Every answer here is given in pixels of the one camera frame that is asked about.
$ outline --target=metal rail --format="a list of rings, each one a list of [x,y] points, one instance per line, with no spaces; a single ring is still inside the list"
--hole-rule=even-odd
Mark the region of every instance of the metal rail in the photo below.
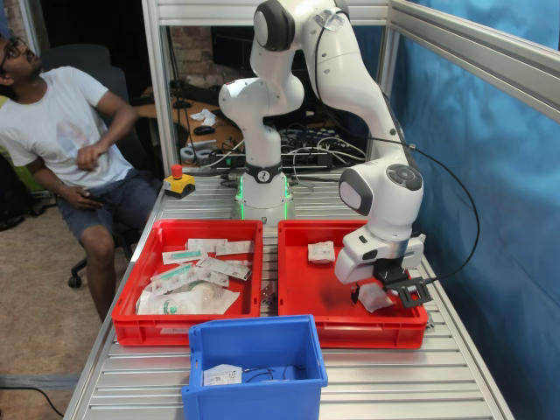
[[[337,178],[339,174],[314,174]],[[200,196],[209,199],[201,200]],[[123,287],[154,221],[164,218],[229,218],[235,190],[216,178],[197,179],[197,197],[159,196],[149,225],[122,280]],[[340,201],[337,184],[294,188],[298,219],[356,218]],[[277,230],[264,229],[263,287],[277,283]],[[431,272],[427,261],[419,274]],[[441,286],[430,285],[426,305],[434,328],[416,351],[324,350],[329,386],[321,420],[513,419],[484,362]],[[271,315],[266,307],[263,315]],[[187,347],[124,347],[107,319],[66,412],[66,420],[183,419],[180,388],[188,383]]]

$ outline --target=man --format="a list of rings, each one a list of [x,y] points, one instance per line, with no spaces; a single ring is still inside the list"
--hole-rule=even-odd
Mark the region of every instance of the man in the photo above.
[[[72,67],[42,72],[40,57],[0,37],[0,144],[15,165],[56,194],[66,224],[87,253],[87,283],[105,319],[115,296],[113,221],[142,229],[156,192],[115,143],[134,126],[134,109]],[[107,128],[99,116],[112,116]]]

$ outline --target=blue bin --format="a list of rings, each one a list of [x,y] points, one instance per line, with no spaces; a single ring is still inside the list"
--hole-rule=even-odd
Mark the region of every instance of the blue bin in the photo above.
[[[319,418],[328,379],[313,316],[207,322],[189,342],[186,420]],[[205,387],[204,371],[222,364],[242,368],[241,383]]]

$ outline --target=blue curtain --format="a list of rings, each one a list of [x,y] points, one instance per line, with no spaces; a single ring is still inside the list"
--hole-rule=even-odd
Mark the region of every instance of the blue curtain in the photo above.
[[[423,0],[558,48],[557,0]],[[518,419],[560,418],[560,125],[420,45],[401,41],[392,102],[407,141],[448,165],[479,209],[479,247],[442,283]],[[470,252],[473,211],[457,183],[416,156],[418,229],[438,274]]]

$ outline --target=black bag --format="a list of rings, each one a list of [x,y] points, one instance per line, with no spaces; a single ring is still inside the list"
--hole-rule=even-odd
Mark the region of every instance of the black bag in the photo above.
[[[24,221],[26,214],[38,216],[41,213],[35,211],[32,195],[10,162],[0,154],[0,231],[15,227]]]

